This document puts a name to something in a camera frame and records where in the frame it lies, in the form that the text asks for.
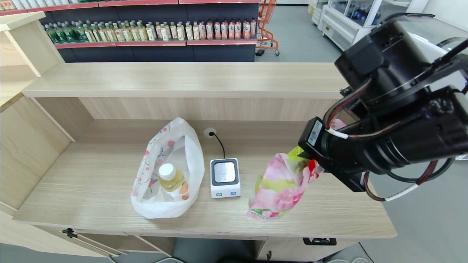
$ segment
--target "white wall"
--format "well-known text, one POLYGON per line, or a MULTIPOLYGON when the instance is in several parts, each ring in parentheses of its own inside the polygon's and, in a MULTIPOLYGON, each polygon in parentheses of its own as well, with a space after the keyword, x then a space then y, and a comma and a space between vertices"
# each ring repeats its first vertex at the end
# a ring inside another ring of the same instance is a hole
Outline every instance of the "white wall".
POLYGON ((429 0, 424 13, 436 15, 452 25, 468 30, 468 0, 429 0))

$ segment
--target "wooden panel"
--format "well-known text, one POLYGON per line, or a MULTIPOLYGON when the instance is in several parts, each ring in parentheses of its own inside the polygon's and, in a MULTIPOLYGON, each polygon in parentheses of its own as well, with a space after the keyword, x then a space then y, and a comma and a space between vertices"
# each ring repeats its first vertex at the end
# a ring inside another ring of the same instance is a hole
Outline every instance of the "wooden panel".
POLYGON ((36 98, 37 102, 68 133, 76 138, 93 121, 78 98, 36 98))
POLYGON ((95 119, 308 121, 335 99, 80 98, 95 119))
POLYGON ((138 235, 136 237, 168 256, 172 256, 174 254, 174 248, 176 247, 176 239, 174 237, 138 235))
POLYGON ((272 261, 300 261, 311 262, 329 256, 335 252, 345 249, 355 243, 357 240, 336 241, 336 246, 308 246, 302 241, 302 238, 275 238, 269 237, 263 244, 257 255, 257 260, 272 261))
POLYGON ((1 66, 28 65, 4 32, 0 32, 0 58, 1 66))
POLYGON ((5 31, 5 35, 37 77, 64 63, 39 21, 5 31))
MULTIPOLYGON (((127 121, 127 125, 132 127, 133 122, 138 121, 127 121)), ((241 139, 220 137, 227 157, 239 160, 243 194, 236 198, 211 198, 210 160, 220 158, 222 151, 216 139, 200 137, 205 177, 197 201, 182 216, 170 219, 147 220, 135 212, 130 202, 129 193, 147 146, 145 138, 135 143, 72 143, 21 206, 15 220, 36 225, 118 229, 126 233, 144 230, 147 235, 169 236, 208 234, 360 239, 396 236, 382 203, 371 200, 366 193, 351 192, 330 174, 323 174, 311 183, 295 208, 281 220, 259 224, 246 217, 249 193, 257 176, 265 170, 275 153, 289 152, 297 144, 297 137, 285 136, 290 123, 294 122, 277 122, 275 129, 254 125, 258 130, 253 133, 253 138, 261 134, 268 138, 258 140, 249 139, 250 133, 245 132, 249 125, 233 122, 231 133, 238 133, 241 139), (119 204, 118 209, 110 204, 119 204), (77 207, 80 207, 79 217, 76 216, 77 207)), ((150 129, 154 134, 161 127, 150 129)), ((131 130, 127 131, 130 131, 130 137, 134 136, 131 130)))
POLYGON ((83 247, 68 237, 55 236, 48 231, 11 220, 12 216, 0 212, 0 242, 30 248, 35 251, 78 256, 106 256, 100 250, 83 247))
POLYGON ((0 201, 20 208, 70 140, 26 97, 1 115, 0 201))
POLYGON ((24 90, 30 97, 340 99, 333 63, 65 63, 24 90))

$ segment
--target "shopping basket rack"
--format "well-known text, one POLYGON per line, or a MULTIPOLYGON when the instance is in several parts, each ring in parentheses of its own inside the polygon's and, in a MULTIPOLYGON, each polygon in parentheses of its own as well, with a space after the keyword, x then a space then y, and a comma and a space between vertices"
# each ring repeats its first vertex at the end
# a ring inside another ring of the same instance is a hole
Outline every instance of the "shopping basket rack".
POLYGON ((275 54, 279 56, 278 41, 273 37, 273 33, 265 29, 265 26, 270 23, 275 6, 276 0, 262 0, 260 2, 257 22, 259 37, 257 38, 256 48, 260 49, 261 52, 257 52, 258 56, 261 56, 265 49, 274 49, 275 54), (270 46, 263 46, 267 41, 270 41, 270 46))

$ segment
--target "glass door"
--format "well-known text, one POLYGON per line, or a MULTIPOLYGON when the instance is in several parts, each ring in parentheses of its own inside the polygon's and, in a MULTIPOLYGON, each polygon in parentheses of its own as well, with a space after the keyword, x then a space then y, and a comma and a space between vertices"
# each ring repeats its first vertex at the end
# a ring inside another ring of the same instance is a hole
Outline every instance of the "glass door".
POLYGON ((346 11, 346 17, 360 26, 364 26, 373 3, 374 0, 351 0, 350 6, 346 11))

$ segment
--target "plastic bag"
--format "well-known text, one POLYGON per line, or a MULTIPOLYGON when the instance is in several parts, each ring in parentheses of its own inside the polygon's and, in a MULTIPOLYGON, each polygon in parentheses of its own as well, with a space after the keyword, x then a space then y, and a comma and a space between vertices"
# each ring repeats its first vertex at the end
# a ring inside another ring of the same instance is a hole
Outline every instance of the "plastic bag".
POLYGON ((205 163, 197 134, 184 119, 176 118, 157 133, 146 148, 133 183, 133 208, 148 219, 179 217, 197 199, 204 174, 205 163), (187 200, 165 200, 157 174, 164 163, 173 164, 183 173, 189 185, 187 200))

